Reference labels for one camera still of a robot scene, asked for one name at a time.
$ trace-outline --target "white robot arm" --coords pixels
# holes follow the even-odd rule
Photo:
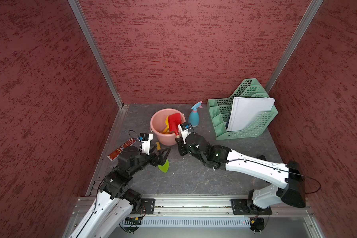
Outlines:
[[[304,182],[296,162],[272,163],[264,157],[253,158],[220,145],[210,145],[203,136],[190,132],[188,123],[179,125],[181,138],[176,138],[181,156],[190,153],[206,167],[226,169],[263,179],[271,185],[249,192],[244,210],[259,214],[273,204],[284,202],[294,207],[305,207]],[[152,134],[141,133],[141,148],[125,148],[118,157],[118,166],[99,186],[97,198],[76,227],[70,238],[107,238],[129,215],[141,210],[141,195],[129,187],[132,176],[148,164],[163,165],[170,148],[150,150]]]

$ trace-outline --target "yellow handle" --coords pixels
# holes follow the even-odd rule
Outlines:
[[[168,131],[168,129],[169,129],[169,126],[167,126],[167,127],[164,129],[164,131],[162,131],[162,133],[163,133],[163,134],[166,134],[167,131]]]
[[[157,145],[157,151],[161,150],[160,142],[156,142],[156,145]]]

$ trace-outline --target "blue spray bottle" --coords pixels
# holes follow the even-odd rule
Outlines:
[[[197,108],[201,106],[202,101],[197,102],[193,107],[192,107],[192,112],[189,114],[189,119],[188,122],[193,126],[198,126],[198,123],[200,122],[200,116],[198,115]]]

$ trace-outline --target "black mounting plate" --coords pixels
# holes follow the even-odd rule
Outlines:
[[[142,198],[142,202],[140,204],[140,207],[142,208],[142,213],[144,212],[146,214],[153,214],[153,211],[155,209],[155,199],[153,198]]]
[[[244,209],[244,205],[247,203],[247,199],[230,199],[231,208],[233,209],[234,215],[251,215],[246,209]],[[259,215],[272,215],[271,207],[267,207],[265,209],[260,209]]]

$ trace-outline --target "red textured wall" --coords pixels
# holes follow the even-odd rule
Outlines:
[[[66,0],[0,1],[0,237],[62,236],[116,111]]]
[[[357,237],[357,1],[324,0],[270,94],[281,157],[322,183],[308,197],[326,236]]]
[[[125,103],[195,103],[266,85],[310,0],[80,0]]]

